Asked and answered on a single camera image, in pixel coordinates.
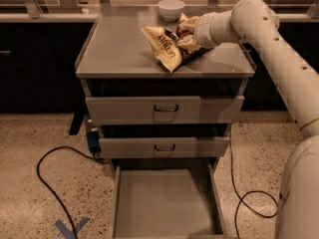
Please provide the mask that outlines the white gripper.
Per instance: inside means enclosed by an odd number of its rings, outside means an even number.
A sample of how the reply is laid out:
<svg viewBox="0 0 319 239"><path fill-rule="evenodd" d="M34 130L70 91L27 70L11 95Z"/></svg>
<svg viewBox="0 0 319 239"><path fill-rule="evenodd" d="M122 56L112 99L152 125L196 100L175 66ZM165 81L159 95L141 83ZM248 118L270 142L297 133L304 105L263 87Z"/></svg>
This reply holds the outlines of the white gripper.
<svg viewBox="0 0 319 239"><path fill-rule="evenodd" d="M213 22L214 13L207 13L188 18L181 15L178 21L177 29L179 31L192 31L193 35L187 35L179 39L176 44L179 48L188 50L189 52L198 51L201 47L211 49L217 46L211 34L211 24Z"/></svg>

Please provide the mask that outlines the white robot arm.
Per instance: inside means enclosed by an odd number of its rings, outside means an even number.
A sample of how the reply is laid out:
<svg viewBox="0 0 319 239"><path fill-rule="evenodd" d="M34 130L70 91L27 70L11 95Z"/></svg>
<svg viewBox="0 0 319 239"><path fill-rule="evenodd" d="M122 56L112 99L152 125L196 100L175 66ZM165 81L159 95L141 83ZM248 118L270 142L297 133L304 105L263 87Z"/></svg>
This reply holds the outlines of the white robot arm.
<svg viewBox="0 0 319 239"><path fill-rule="evenodd" d="M177 27L193 48L242 42L258 53L304 135L284 167L274 239L319 239L319 74L281 37L278 16L262 0L239 0Z"/></svg>

